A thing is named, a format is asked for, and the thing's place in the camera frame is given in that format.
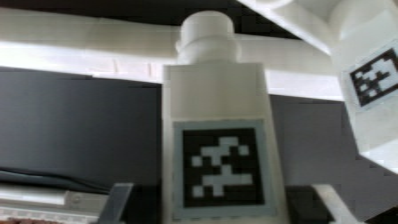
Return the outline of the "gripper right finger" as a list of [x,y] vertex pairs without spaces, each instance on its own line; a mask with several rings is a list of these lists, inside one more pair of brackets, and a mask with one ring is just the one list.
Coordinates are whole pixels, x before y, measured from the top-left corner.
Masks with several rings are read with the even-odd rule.
[[361,221],[349,210],[349,206],[333,186],[317,184],[313,185],[313,189],[335,217],[335,221],[329,224],[398,224],[398,206]]

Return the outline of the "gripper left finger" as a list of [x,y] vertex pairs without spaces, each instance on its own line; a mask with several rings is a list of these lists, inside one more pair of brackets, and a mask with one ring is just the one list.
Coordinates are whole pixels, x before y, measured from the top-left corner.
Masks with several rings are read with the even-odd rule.
[[134,183],[114,184],[97,224],[125,224],[125,211],[134,187]]

